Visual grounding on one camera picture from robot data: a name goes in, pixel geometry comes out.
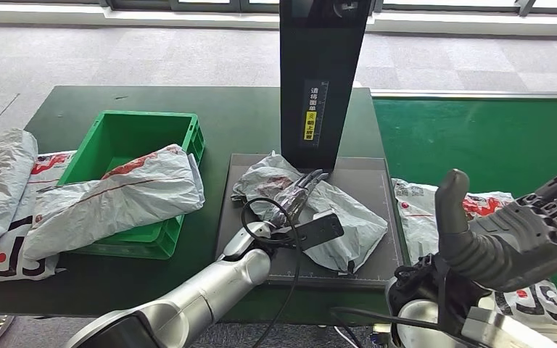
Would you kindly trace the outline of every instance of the black mat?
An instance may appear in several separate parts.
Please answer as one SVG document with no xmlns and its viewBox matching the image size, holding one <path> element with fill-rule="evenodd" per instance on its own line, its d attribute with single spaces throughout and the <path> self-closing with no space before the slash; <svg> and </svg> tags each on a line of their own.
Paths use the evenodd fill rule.
<svg viewBox="0 0 557 348">
<path fill-rule="evenodd" d="M 232 154 L 229 165 L 223 207 L 221 209 L 219 233 L 215 256 L 240 230 L 242 204 L 232 202 L 232 187 L 247 171 L 265 155 Z M 392 204 L 392 184 L 387 175 L 385 159 L 339 157 L 334 172 L 327 180 L 332 185 L 357 199 L 367 208 L 387 221 L 387 233 L 375 251 L 355 275 L 338 276 L 337 272 L 315 264 L 310 258 L 302 257 L 299 284 L 301 286 L 323 286 L 332 289 L 383 289 L 394 275 L 394 270 L 403 263 L 397 235 L 396 219 Z M 272 260 L 269 284 L 289 285 L 295 268 L 295 251 L 280 249 Z"/>
</svg>

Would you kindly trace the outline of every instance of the black cable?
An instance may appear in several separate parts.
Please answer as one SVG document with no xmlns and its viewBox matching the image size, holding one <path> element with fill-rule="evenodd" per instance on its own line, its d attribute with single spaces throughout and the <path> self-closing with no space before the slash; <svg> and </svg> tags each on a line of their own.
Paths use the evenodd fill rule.
<svg viewBox="0 0 557 348">
<path fill-rule="evenodd" d="M 273 204 L 275 207 L 277 207 L 285 215 L 285 218 L 287 219 L 287 223 L 289 224 L 289 227 L 291 227 L 292 231 L 294 232 L 295 238 L 293 238 L 293 239 L 292 238 L 285 238 L 285 239 L 277 241 L 277 240 L 273 240 L 273 239 L 259 237 L 259 236 L 256 236 L 247 227 L 247 221 L 246 221 L 246 217 L 245 217 L 247 208 L 250 207 L 251 204 L 253 204 L 255 202 L 260 202 L 260 201 L 264 201 L 264 202 L 268 202 L 268 203 Z M 274 324 L 276 324 L 276 321 L 279 319 L 279 317 L 281 316 L 281 314 L 285 310 L 285 307 L 287 307 L 287 304 L 289 303 L 289 300 L 292 298 L 294 290 L 296 289 L 298 278 L 300 277 L 300 263 L 301 263 L 300 258 L 302 256 L 301 255 L 302 254 L 302 246 L 300 245 L 300 235 L 297 232 L 297 229 L 296 229 L 296 226 L 295 226 L 294 222 L 289 217 L 289 214 L 287 213 L 285 208 L 283 208 L 279 203 L 277 203 L 276 201 L 274 201 L 272 199 L 269 199 L 269 198 L 266 198 L 266 197 L 259 197 L 259 198 L 251 199 L 250 201 L 248 201 L 242 207 L 242 213 L 240 214 L 240 220 L 242 221 L 242 227 L 244 227 L 244 230 L 254 240 L 256 240 L 256 241 L 258 241 L 262 244 L 265 243 L 265 244 L 270 244 L 270 245 L 276 245 L 276 244 L 284 244 L 288 241 L 293 241 L 296 244 L 296 269 L 295 269 L 295 272 L 294 272 L 294 280 L 292 281 L 292 286 L 289 288 L 289 293 L 287 294 L 287 297 L 283 301 L 283 305 L 281 306 L 281 309 L 278 310 L 276 315 L 274 315 L 274 318 L 272 319 L 270 324 L 268 324 L 268 327 L 265 329 L 265 331 L 263 332 L 261 337 L 255 342 L 255 344 L 253 344 L 253 348 L 258 348 L 263 343 L 263 340 L 268 336 L 268 334 L 270 333 L 270 330 L 272 330 L 272 327 L 274 327 Z"/>
<path fill-rule="evenodd" d="M 349 308 L 349 307 L 333 307 L 333 308 L 330 308 L 330 314 L 332 314 L 335 318 L 338 317 L 336 315 L 336 312 L 359 315 L 359 316 L 362 316 L 362 317 L 379 319 L 379 320 L 385 320 L 385 321 L 388 321 L 390 323 L 414 326 L 414 327 L 417 327 L 417 328 L 428 328 L 430 330 L 436 330 L 436 331 L 443 332 L 444 334 L 446 334 L 449 337 L 451 337 L 452 339 L 455 339 L 456 341 L 464 344 L 467 347 L 471 347 L 471 348 L 487 347 L 487 345 L 482 344 L 480 342 L 472 342 L 472 341 L 469 341 L 469 340 L 464 339 L 462 337 L 457 337 L 457 336 L 454 336 L 454 335 L 449 334 L 447 332 L 441 331 L 438 324 L 436 324 L 436 323 L 429 323 L 427 321 L 422 321 L 422 320 L 414 320 L 414 319 L 408 319 L 408 318 L 394 317 L 392 315 L 385 315 L 385 314 L 381 314 L 381 313 L 377 313 L 377 312 L 371 312 L 370 310 L 359 310 L 357 308 Z M 339 321 L 339 323 L 341 323 L 343 328 L 347 329 L 347 326 L 344 324 L 344 322 Z"/>
<path fill-rule="evenodd" d="M 362 345 L 362 342 L 360 342 L 360 340 L 358 339 L 358 337 L 355 335 L 355 333 L 353 332 L 353 330 L 351 330 L 351 328 L 347 325 L 346 322 L 344 322 L 335 312 L 332 312 L 330 310 L 330 315 L 336 319 L 336 321 L 338 322 L 338 324 L 340 324 L 340 326 L 347 332 L 347 334 L 349 334 L 349 337 L 351 337 L 351 339 L 353 340 L 353 343 L 358 347 L 358 348 L 363 348 L 364 346 Z"/>
</svg>

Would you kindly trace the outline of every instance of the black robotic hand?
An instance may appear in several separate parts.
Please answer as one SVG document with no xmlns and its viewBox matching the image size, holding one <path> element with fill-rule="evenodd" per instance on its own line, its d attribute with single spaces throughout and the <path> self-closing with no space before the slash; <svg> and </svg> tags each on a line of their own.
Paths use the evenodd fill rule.
<svg viewBox="0 0 557 348">
<path fill-rule="evenodd" d="M 439 254 L 458 274 L 515 291 L 557 272 L 557 177 L 496 212 L 467 222 L 469 177 L 451 170 L 435 195 Z"/>
</svg>

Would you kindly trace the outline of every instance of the grey carpet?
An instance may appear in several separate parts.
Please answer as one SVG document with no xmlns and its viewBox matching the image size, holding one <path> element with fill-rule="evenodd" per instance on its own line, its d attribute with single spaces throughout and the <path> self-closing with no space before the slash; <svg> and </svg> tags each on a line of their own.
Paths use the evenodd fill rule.
<svg viewBox="0 0 557 348">
<path fill-rule="evenodd" d="M 557 91 L 557 41 L 366 34 L 355 79 L 370 88 Z M 278 86 L 279 33 L 0 27 L 0 132 L 24 127 L 53 86 L 89 84 Z M 87 322 L 20 317 L 0 348 L 59 347 Z M 249 347 L 264 328 L 213 326 L 195 347 Z M 288 346 L 349 347 L 331 328 L 283 325 L 265 345 Z"/>
</svg>

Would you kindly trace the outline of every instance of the black monitor stand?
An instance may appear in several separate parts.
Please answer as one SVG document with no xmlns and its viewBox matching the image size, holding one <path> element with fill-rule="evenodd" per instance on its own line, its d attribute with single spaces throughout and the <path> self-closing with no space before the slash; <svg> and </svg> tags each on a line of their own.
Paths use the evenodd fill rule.
<svg viewBox="0 0 557 348">
<path fill-rule="evenodd" d="M 371 0 L 281 0 L 281 154 L 332 171 Z"/>
</svg>

